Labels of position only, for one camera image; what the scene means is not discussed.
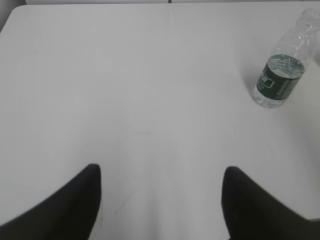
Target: white table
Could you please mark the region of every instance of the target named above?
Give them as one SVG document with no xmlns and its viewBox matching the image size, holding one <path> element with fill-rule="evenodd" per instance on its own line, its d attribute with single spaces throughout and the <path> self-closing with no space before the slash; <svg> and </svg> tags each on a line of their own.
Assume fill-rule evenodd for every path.
<svg viewBox="0 0 320 240">
<path fill-rule="evenodd" d="M 92 239 L 227 239 L 230 165 L 319 218 L 319 66 L 279 109 L 248 92 L 309 7 L 320 2 L 16 8 L 0 34 L 0 224 L 89 163 L 103 186 Z"/>
</svg>

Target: water bottle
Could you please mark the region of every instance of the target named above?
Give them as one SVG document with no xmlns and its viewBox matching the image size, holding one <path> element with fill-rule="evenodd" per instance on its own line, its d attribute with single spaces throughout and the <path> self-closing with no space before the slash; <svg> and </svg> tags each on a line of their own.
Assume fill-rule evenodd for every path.
<svg viewBox="0 0 320 240">
<path fill-rule="evenodd" d="M 307 8 L 271 52 L 253 90 L 255 101 L 270 109 L 288 99 L 306 71 L 320 30 L 320 9 Z"/>
</svg>

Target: black object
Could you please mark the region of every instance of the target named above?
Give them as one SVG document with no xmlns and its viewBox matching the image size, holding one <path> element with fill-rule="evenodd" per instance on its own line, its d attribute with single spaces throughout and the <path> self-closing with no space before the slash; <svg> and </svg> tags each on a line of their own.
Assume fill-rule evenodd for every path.
<svg viewBox="0 0 320 240">
<path fill-rule="evenodd" d="M 101 171 L 90 164 L 65 186 L 0 227 L 0 240 L 87 240 L 101 200 Z"/>
<path fill-rule="evenodd" d="M 231 240 L 320 240 L 320 221 L 280 203 L 239 168 L 224 173 L 222 210 Z"/>
</svg>

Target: clear plastic bottle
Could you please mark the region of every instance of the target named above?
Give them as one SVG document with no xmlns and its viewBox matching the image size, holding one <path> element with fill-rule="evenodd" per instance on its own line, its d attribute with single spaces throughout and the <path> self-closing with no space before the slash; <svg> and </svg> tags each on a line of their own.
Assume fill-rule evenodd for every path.
<svg viewBox="0 0 320 240">
<path fill-rule="evenodd" d="M 271 52 L 253 90 L 255 101 L 270 109 L 288 99 L 309 66 L 320 30 L 320 9 L 307 8 Z"/>
</svg>

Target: water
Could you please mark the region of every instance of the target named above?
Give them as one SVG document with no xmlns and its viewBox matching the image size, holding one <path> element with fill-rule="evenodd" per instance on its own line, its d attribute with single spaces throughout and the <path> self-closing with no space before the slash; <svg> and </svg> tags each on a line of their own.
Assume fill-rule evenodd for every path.
<svg viewBox="0 0 320 240">
<path fill-rule="evenodd" d="M 298 59 L 284 54 L 273 55 L 253 90 L 253 98 L 266 108 L 280 107 L 286 102 L 304 72 L 305 67 Z"/>
</svg>

